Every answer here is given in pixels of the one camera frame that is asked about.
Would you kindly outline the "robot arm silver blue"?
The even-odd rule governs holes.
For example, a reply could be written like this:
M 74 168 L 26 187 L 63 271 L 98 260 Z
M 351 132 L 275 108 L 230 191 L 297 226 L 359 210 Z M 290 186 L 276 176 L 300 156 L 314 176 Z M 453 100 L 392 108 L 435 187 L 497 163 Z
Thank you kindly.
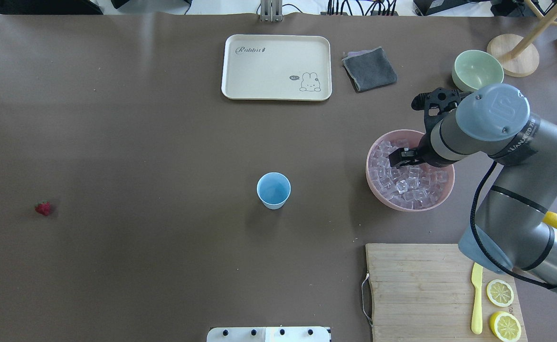
M 482 152 L 492 160 L 478 185 L 461 253 L 497 274 L 557 294 L 557 228 L 543 219 L 557 197 L 557 125 L 530 110 L 508 84 L 474 92 L 438 87 L 415 96 L 425 134 L 391 153 L 394 167 L 447 167 Z

